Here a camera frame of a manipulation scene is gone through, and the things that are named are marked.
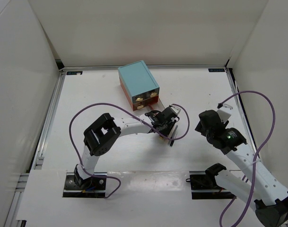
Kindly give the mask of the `teal and orange drawer box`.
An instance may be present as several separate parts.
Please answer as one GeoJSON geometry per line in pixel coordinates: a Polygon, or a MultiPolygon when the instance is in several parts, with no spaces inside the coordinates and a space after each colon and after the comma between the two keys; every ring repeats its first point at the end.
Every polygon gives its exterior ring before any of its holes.
{"type": "Polygon", "coordinates": [[[158,96],[148,98],[147,92],[160,88],[144,61],[137,61],[118,68],[121,87],[133,111],[158,102],[158,96]]]}

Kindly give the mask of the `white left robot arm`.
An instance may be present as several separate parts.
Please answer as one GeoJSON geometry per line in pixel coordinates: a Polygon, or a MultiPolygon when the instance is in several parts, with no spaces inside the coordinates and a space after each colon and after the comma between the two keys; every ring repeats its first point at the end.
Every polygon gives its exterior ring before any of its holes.
{"type": "Polygon", "coordinates": [[[167,137],[179,120],[181,109],[169,106],[163,111],[150,111],[136,118],[114,118],[102,114],[84,131],[84,151],[74,170],[74,182],[81,189],[92,184],[92,175],[100,156],[108,152],[119,137],[160,132],[167,137]]]}

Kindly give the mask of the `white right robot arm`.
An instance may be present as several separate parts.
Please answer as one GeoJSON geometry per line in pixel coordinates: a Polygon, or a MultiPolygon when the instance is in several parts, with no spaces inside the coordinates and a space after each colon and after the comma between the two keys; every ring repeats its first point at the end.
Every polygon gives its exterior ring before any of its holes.
{"type": "Polygon", "coordinates": [[[205,184],[210,189],[222,187],[249,207],[265,227],[280,227],[288,220],[288,188],[282,185],[263,163],[255,159],[246,138],[235,128],[228,128],[229,111],[207,110],[199,114],[195,130],[213,147],[234,162],[250,184],[231,174],[222,164],[206,170],[205,184]]]}

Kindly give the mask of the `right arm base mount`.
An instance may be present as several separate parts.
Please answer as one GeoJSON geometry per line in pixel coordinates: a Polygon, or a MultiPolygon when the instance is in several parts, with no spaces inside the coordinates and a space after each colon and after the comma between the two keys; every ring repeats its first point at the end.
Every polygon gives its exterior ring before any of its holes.
{"type": "Polygon", "coordinates": [[[193,200],[232,199],[234,195],[217,185],[212,185],[205,174],[192,174],[185,180],[190,184],[193,200]]]}

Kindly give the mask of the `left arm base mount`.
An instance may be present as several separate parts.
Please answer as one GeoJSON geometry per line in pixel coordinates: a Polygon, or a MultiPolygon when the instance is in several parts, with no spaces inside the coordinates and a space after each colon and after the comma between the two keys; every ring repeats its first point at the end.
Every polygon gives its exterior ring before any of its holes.
{"type": "Polygon", "coordinates": [[[76,183],[75,175],[67,173],[64,187],[63,198],[104,198],[106,190],[106,179],[103,177],[89,177],[81,186],[76,183]]]}

